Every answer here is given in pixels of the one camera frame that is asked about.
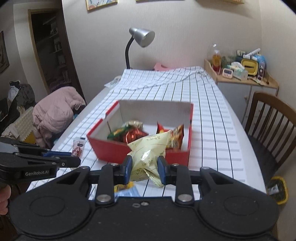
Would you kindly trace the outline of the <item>person's left hand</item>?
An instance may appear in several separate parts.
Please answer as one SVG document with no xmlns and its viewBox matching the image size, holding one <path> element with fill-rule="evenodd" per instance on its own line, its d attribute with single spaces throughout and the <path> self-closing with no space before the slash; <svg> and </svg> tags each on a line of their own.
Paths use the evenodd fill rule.
<svg viewBox="0 0 296 241">
<path fill-rule="evenodd" d="M 10 196 L 11 187 L 9 185 L 0 190 L 0 215 L 7 214 Z"/>
</svg>

